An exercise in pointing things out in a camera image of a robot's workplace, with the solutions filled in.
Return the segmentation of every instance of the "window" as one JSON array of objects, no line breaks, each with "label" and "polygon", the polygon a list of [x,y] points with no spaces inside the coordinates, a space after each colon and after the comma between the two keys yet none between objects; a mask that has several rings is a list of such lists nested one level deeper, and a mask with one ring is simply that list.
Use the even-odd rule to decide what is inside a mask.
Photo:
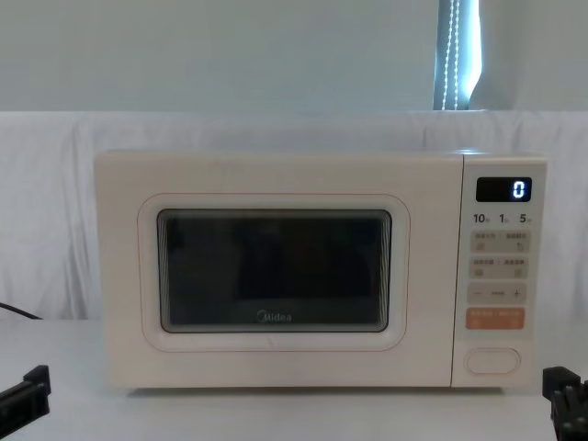
[{"label": "window", "polygon": [[170,332],[380,332],[391,217],[373,209],[165,209]]},{"label": "window", "polygon": [[481,75],[479,0],[439,0],[435,110],[467,110]]}]

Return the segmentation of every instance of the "white wall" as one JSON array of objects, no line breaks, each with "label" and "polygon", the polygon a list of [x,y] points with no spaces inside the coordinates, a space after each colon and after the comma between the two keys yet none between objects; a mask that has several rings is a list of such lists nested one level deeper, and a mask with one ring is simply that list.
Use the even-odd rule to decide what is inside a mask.
[{"label": "white wall", "polygon": [[588,110],[588,1],[481,0],[472,108]]},{"label": "white wall", "polygon": [[434,0],[2,0],[0,110],[432,108]]}]

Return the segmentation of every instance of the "orange button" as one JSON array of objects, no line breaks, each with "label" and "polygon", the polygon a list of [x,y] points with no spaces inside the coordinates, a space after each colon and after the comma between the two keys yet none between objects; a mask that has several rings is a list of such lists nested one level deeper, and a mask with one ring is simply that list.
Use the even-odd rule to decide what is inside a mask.
[{"label": "orange button", "polygon": [[525,308],[468,308],[468,329],[523,329]]}]

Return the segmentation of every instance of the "white table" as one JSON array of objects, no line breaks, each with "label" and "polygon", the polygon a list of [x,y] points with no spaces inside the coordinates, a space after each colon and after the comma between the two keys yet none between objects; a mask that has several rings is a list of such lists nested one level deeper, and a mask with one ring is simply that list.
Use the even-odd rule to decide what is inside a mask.
[{"label": "white table", "polygon": [[38,364],[51,413],[17,440],[553,441],[540,369],[588,378],[588,324],[537,327],[537,378],[526,390],[112,390],[101,322],[0,322],[0,389]]}]

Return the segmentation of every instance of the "white cloth backdrop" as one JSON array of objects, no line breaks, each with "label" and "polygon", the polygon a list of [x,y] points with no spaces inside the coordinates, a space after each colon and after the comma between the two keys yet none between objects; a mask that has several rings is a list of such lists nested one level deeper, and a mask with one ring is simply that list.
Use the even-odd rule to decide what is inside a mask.
[{"label": "white cloth backdrop", "polygon": [[537,316],[588,316],[588,113],[289,120],[0,113],[0,301],[45,318],[101,316],[92,161],[120,148],[545,154]]}]

